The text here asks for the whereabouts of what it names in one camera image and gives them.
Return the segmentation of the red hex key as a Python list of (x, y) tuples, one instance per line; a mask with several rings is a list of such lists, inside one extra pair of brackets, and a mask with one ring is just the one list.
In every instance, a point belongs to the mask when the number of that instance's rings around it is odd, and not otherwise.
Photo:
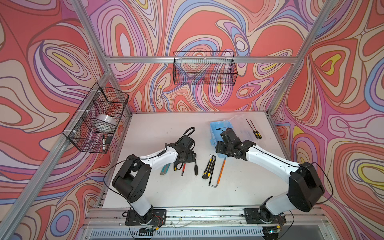
[(184, 176), (185, 169), (186, 169), (186, 164), (183, 164), (183, 167), (182, 167), (182, 174), (181, 174), (182, 177)]

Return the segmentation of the blue plastic tool box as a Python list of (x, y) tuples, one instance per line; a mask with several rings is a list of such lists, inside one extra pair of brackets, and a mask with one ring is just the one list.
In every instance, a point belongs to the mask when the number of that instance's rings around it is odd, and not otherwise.
[(230, 121), (216, 121), (210, 123), (211, 145), (219, 158), (235, 158), (248, 161), (247, 152), (256, 146), (250, 140), (241, 140)]

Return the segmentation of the orange black screwdriver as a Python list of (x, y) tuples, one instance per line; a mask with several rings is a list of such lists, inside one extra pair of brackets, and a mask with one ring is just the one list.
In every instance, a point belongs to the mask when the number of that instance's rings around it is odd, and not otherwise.
[(251, 123), (250, 123), (250, 120), (246, 119), (246, 121), (247, 121), (248, 125), (250, 126), (251, 131), (253, 132), (253, 128), (252, 128), (252, 125), (251, 125)]

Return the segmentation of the teal utility knife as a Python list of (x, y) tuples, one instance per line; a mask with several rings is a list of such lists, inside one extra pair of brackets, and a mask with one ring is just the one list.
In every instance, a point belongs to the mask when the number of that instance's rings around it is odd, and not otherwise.
[(171, 165), (171, 164), (166, 164), (165, 166), (163, 166), (163, 168), (162, 168), (162, 170), (161, 170), (161, 172), (160, 172), (160, 175), (161, 175), (161, 176), (165, 175), (165, 174), (168, 172), (168, 170), (169, 170), (169, 168), (170, 168), (170, 165)]

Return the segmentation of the yellow black utility knife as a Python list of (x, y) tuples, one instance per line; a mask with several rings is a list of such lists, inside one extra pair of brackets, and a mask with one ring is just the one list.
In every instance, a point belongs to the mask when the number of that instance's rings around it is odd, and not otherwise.
[(204, 170), (204, 173), (202, 175), (202, 178), (204, 180), (207, 180), (210, 176), (211, 176), (211, 172), (212, 172), (212, 167), (213, 167), (213, 164), (215, 162), (215, 159), (216, 157), (214, 155), (210, 155), (210, 160)]

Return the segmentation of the small black screwdriver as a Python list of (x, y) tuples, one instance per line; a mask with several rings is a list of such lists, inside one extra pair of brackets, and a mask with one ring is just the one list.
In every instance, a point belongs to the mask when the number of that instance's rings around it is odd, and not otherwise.
[(252, 122), (252, 120), (250, 120), (250, 123), (252, 125), (252, 128), (253, 128), (253, 132), (254, 132), (254, 135), (257, 139), (262, 139), (262, 135), (259, 133), (259, 131), (257, 130), (257, 128), (255, 127), (254, 123)]

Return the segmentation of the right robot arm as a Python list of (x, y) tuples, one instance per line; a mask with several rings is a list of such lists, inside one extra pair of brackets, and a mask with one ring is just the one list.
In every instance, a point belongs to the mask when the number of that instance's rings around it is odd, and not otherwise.
[(261, 222), (270, 223), (276, 216), (295, 209), (308, 213), (319, 203), (325, 188), (313, 164), (292, 162), (250, 140), (242, 142), (232, 128), (218, 130), (221, 132), (221, 140), (216, 144), (218, 154), (261, 166), (288, 184), (287, 192), (271, 196), (260, 205), (258, 218)]

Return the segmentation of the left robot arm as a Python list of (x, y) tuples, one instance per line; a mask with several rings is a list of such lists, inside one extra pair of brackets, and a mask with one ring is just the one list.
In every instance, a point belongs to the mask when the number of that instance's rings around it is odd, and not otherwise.
[(144, 196), (152, 170), (173, 164), (174, 170), (182, 169), (186, 164), (193, 163), (195, 175), (199, 174), (197, 154), (194, 151), (195, 141), (190, 135), (196, 130), (188, 128), (178, 141), (165, 144), (165, 147), (153, 154), (137, 157), (128, 156), (112, 180), (113, 191), (122, 196), (131, 206), (127, 219), (135, 224), (154, 224), (160, 216), (154, 213), (153, 205)]

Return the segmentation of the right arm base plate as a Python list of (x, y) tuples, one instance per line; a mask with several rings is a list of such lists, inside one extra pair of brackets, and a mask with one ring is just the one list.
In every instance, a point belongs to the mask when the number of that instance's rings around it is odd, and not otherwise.
[(267, 209), (245, 208), (241, 214), (246, 219), (247, 224), (267, 224), (284, 225), (287, 220), (283, 214), (272, 215)]

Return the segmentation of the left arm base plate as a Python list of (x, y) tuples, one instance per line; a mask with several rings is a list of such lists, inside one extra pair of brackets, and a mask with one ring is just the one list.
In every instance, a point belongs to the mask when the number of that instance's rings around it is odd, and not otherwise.
[(161, 227), (166, 223), (166, 209), (150, 209), (144, 216), (135, 210), (128, 210), (122, 214), (126, 218), (126, 226), (153, 226)]

